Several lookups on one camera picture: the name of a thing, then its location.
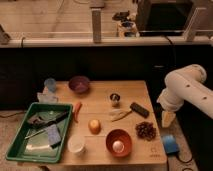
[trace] wooden table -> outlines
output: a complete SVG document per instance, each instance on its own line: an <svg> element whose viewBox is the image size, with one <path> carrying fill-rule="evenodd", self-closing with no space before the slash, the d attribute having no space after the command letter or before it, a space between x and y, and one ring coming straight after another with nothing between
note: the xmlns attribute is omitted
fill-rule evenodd
<svg viewBox="0 0 213 171"><path fill-rule="evenodd" d="M118 93L121 96L120 109L128 110L132 102L136 102L150 111L147 119L132 112L127 117L111 122L109 111L111 106L110 94ZM159 129L153 112L145 81L92 81L89 92L75 94L68 87L68 82L57 82L55 95L59 103L75 105L82 102L78 120L72 121L67 134L82 134L86 139L86 151L81 156L75 156L68 151L67 142L62 152L61 161L57 165L138 165L138 164L165 164L167 157L159 135ZM101 132L93 135L88 129L88 122L98 119L101 122ZM143 122L153 122L157 129L157 137L152 141L139 139L136 135L135 125ZM123 129L132 138L132 152L124 158L113 157L106 149L105 139L113 129Z"/></svg>

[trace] blue sponge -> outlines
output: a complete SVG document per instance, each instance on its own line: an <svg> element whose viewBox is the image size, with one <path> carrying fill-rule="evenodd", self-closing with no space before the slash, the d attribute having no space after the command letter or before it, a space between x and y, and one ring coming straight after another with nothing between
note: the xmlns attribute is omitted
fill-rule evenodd
<svg viewBox="0 0 213 171"><path fill-rule="evenodd" d="M61 136L56 124L52 124L45 128L48 135L49 145L54 148L61 142Z"/></svg>

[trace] white cup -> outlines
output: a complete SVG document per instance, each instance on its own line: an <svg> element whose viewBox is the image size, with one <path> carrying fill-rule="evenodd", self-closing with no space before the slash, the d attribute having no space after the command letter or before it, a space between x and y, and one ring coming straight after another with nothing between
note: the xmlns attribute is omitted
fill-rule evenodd
<svg viewBox="0 0 213 171"><path fill-rule="evenodd" d="M85 151L85 137L82 135L72 135L68 140L68 150L79 156Z"/></svg>

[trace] green plastic tray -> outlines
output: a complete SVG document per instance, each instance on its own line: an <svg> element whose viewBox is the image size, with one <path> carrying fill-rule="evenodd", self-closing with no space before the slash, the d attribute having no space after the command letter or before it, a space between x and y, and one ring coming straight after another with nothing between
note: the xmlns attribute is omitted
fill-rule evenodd
<svg viewBox="0 0 213 171"><path fill-rule="evenodd" d="M61 143L55 148L49 146L45 132L25 139L36 130L31 128L27 120L37 114L45 119L54 118L61 112L68 111L68 116L57 123L61 135ZM57 163L60 160L66 133L72 118L72 105L32 103L24 116L22 124L8 149L6 159L21 162Z"/></svg>

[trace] purple bowl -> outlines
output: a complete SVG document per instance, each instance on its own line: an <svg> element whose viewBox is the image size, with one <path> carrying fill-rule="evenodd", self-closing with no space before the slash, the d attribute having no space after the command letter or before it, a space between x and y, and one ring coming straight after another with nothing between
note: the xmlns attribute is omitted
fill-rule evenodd
<svg viewBox="0 0 213 171"><path fill-rule="evenodd" d="M84 93L89 89L89 83L86 76L74 76L69 81L69 88L75 93Z"/></svg>

